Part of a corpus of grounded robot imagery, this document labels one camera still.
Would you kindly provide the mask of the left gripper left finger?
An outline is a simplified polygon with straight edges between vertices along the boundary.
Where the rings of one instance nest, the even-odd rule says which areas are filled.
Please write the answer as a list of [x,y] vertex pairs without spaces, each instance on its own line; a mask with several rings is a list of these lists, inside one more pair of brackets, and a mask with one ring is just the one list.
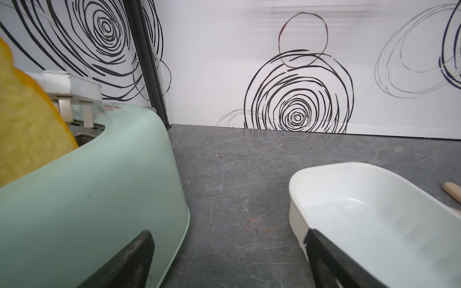
[[152,235],[144,230],[79,287],[144,288],[154,251]]

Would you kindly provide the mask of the white plastic storage box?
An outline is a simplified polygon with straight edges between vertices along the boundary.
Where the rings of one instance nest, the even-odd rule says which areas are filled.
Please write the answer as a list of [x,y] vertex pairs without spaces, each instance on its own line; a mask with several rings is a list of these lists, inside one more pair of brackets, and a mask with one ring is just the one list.
[[405,178],[365,163],[307,168],[289,181],[299,242],[319,230],[389,288],[461,285],[461,216]]

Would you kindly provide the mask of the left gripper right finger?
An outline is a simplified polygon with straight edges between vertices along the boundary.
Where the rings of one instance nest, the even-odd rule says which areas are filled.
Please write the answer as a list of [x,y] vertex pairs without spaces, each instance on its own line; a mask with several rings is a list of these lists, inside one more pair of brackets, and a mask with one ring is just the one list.
[[317,288],[384,288],[319,230],[309,229],[303,242]]

